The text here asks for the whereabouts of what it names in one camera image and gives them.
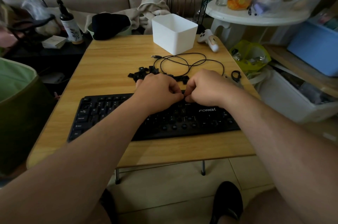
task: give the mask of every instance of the label on bottle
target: label on bottle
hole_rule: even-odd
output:
[[[62,20],[61,22],[62,25],[65,27],[70,41],[78,42],[82,40],[80,28],[78,27],[74,19],[68,21]]]

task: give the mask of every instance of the foot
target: foot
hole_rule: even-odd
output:
[[[110,221],[113,224],[117,223],[117,213],[115,209],[114,199],[112,198],[112,194],[107,189],[104,190],[99,202],[107,212]]]
[[[223,215],[239,220],[243,212],[243,201],[239,189],[230,181],[222,182],[215,194],[210,224],[217,224]]]

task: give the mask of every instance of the white storage bin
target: white storage bin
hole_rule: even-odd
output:
[[[259,94],[267,105],[297,123],[319,122],[338,113],[338,101],[315,105],[275,70]]]
[[[154,43],[177,55],[194,46],[197,24],[176,14],[158,15],[152,19]]]

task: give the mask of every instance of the floor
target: floor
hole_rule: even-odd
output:
[[[304,125],[309,131],[329,134],[337,143],[338,118]],[[120,223],[209,223],[213,195],[225,180],[241,191],[244,206],[273,181],[257,156],[218,159],[164,166],[124,168],[121,184],[112,179],[108,189],[117,205]]]

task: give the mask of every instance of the keyboard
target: keyboard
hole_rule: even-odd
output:
[[[104,119],[132,95],[132,93],[128,93],[82,98],[68,142],[73,141]],[[132,141],[227,132],[239,129],[235,120],[225,109],[205,107],[182,100],[162,112],[148,116],[138,128]]]

